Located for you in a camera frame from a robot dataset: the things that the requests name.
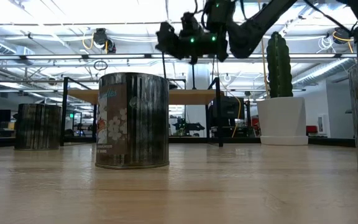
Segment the green cactus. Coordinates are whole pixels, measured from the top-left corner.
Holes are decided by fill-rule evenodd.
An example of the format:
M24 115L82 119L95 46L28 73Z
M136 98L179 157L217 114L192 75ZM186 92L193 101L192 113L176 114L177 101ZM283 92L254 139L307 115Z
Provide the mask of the green cactus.
M268 40L267 62L270 97L292 97L289 48L286 40L278 32L274 32Z

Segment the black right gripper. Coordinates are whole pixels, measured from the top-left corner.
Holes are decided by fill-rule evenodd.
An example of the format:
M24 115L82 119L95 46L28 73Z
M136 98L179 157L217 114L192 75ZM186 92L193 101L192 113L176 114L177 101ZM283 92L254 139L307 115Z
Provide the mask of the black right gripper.
M170 55L177 59L189 58L196 64L204 55L215 56L220 62L228 58L226 21L229 14L229 0L207 0L202 10L201 22L194 12L185 12L181 18L180 40L175 29L168 22L161 22L156 32L157 45L161 52L168 51L170 35Z

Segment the candle tin with grey wax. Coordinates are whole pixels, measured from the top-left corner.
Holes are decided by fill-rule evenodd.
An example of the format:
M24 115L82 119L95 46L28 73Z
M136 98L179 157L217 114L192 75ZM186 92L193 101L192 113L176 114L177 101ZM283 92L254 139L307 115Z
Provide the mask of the candle tin with grey wax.
M110 73L99 79L97 167L169 164L168 91L167 79L146 73Z

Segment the black television screen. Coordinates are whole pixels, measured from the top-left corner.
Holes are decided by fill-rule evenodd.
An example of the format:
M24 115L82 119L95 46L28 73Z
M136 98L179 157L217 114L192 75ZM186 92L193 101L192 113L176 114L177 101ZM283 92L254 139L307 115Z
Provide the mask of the black television screen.
M227 119L244 119L244 99L236 98L233 96L222 96L220 97L221 105L221 117ZM209 107L210 117L218 117L218 101L215 98L212 101L212 105Z

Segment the white plant pot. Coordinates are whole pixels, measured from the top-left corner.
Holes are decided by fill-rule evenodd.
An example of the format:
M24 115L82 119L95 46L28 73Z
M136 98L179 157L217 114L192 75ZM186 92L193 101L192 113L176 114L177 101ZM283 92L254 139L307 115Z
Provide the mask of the white plant pot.
M260 141L272 146L305 146L305 99L302 97L270 98L257 103Z

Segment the wooden shelf with black legs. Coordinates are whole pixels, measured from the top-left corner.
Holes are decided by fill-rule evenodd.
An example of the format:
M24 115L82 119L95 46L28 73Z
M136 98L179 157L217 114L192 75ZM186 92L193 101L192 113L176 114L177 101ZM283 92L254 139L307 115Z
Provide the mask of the wooden shelf with black legs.
M66 113L67 99L68 96L72 96L78 100L85 101L92 105L98 104L98 90L92 90L87 86L83 85L81 82L78 82L72 78L65 77L63 80L63 90L58 92L63 93L63 112ZM207 90L170 90L169 91L169 104L170 105L205 105L206 113L206 137L205 138L196 138L196 137L169 137L170 143L178 144L197 144L205 143L212 144L216 143L219 147L223 147L224 139L222 136L222 125L218 123L217 134L214 137L210 136L210 127L209 127L209 113L208 106L209 104L216 99L216 105L218 107L218 119L222 118L221 116L221 98L223 93L220 91L219 78L215 78Z

